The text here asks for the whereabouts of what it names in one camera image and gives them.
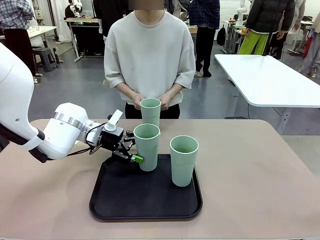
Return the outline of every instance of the plastic cup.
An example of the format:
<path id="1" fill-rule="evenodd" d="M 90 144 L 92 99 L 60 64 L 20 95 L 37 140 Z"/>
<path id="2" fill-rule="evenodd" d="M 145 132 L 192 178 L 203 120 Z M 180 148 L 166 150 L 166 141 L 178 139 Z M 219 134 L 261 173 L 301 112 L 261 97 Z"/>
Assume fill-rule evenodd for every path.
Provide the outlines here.
<path id="1" fill-rule="evenodd" d="M 144 123 L 133 130 L 137 154 L 143 157 L 140 169 L 150 172 L 157 167 L 160 129 L 154 124 Z"/>
<path id="2" fill-rule="evenodd" d="M 159 127 L 161 101 L 156 98 L 146 98 L 140 102 L 143 123 Z"/>
<path id="3" fill-rule="evenodd" d="M 170 141 L 172 182 L 178 187 L 190 184 L 199 143 L 191 136 L 176 136 Z"/>

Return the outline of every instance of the plaid shirt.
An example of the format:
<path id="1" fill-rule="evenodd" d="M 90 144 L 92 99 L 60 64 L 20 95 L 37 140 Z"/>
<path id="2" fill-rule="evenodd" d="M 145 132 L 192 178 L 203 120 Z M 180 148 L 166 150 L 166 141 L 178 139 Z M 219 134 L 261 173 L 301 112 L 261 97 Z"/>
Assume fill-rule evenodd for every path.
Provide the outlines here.
<path id="1" fill-rule="evenodd" d="M 34 16 L 28 0 L 0 0 L 0 29 L 28 29 Z"/>
<path id="2" fill-rule="evenodd" d="M 219 29 L 220 0 L 193 0 L 189 7 L 190 25 Z"/>

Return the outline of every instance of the green pants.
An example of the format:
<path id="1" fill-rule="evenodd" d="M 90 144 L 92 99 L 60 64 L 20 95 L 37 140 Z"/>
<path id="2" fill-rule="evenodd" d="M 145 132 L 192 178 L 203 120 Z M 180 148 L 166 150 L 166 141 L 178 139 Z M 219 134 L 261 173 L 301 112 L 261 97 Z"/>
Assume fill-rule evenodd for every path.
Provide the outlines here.
<path id="1" fill-rule="evenodd" d="M 266 44 L 268 40 L 268 34 L 259 34 L 253 31 L 248 33 L 243 40 L 243 43 L 240 47 L 239 54 L 250 55 L 255 48 L 255 55 L 262 55 L 264 53 Z"/>

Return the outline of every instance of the cup rim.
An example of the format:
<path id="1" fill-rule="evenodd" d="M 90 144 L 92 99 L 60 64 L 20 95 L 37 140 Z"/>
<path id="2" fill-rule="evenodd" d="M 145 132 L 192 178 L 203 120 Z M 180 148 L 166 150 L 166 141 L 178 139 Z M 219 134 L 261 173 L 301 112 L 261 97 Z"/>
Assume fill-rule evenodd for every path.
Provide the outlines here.
<path id="1" fill-rule="evenodd" d="M 137 127 L 140 127 L 140 126 L 142 126 L 142 125 L 152 125 L 152 126 L 155 126 L 155 127 L 158 129 L 158 134 L 157 134 L 156 136 L 153 136 L 153 137 L 150 137 L 150 138 L 143 138 L 143 137 L 137 136 L 136 133 L 135 133 L 135 132 L 136 132 L 136 129 L 137 129 Z M 156 137 L 158 137 L 158 136 L 160 135 L 160 128 L 159 128 L 157 125 L 154 125 L 154 124 L 151 124 L 151 123 L 143 123 L 143 124 L 140 124 L 140 125 L 138 125 L 138 126 L 136 126 L 136 127 L 134 128 L 134 130 L 133 130 L 133 135 L 134 135 L 135 138 L 142 139 L 142 140 L 154 139 L 154 138 L 156 138 Z"/>
<path id="2" fill-rule="evenodd" d="M 142 103 L 144 100 L 149 100 L 149 99 L 155 99 L 155 100 L 157 100 L 157 101 L 159 102 L 159 104 L 158 104 L 157 106 L 152 106 L 152 107 L 142 106 L 142 105 L 141 105 L 141 103 Z M 154 98 L 154 97 L 148 97 L 148 98 L 145 98 L 145 99 L 141 100 L 140 106 L 143 107 L 143 108 L 145 108 L 145 109 L 155 109 L 155 108 L 158 108 L 159 106 L 161 106 L 161 101 L 160 101 L 159 99 L 157 99 L 157 98 Z"/>
<path id="3" fill-rule="evenodd" d="M 176 139 L 176 138 L 179 138 L 179 137 L 188 137 L 188 138 L 191 138 L 191 139 L 195 140 L 195 142 L 197 143 L 196 149 L 195 149 L 194 151 L 191 151 L 191 152 L 180 152 L 180 151 L 175 150 L 175 149 L 172 147 L 172 141 L 173 141 L 174 139 Z M 192 137 L 192 136 L 179 135 L 179 136 L 175 136 L 174 138 L 171 139 L 171 141 L 170 141 L 170 148 L 171 148 L 173 151 L 175 151 L 176 153 L 178 153 L 178 154 L 184 154 L 184 155 L 185 155 L 185 154 L 193 154 L 193 153 L 195 153 L 196 151 L 198 151 L 198 149 L 199 149 L 199 142 L 198 142 L 194 137 Z"/>

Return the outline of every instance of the tray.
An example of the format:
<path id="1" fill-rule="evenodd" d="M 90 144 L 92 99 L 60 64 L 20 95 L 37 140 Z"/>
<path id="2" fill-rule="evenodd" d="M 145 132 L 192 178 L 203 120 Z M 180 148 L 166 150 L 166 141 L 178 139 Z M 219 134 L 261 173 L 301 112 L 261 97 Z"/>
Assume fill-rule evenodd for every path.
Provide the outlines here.
<path id="1" fill-rule="evenodd" d="M 169 154 L 159 154 L 155 170 L 138 163 L 123 165 L 112 158 L 100 168 L 89 209 L 100 220 L 189 219 L 203 205 L 196 168 L 191 183 L 178 187 L 171 180 Z"/>

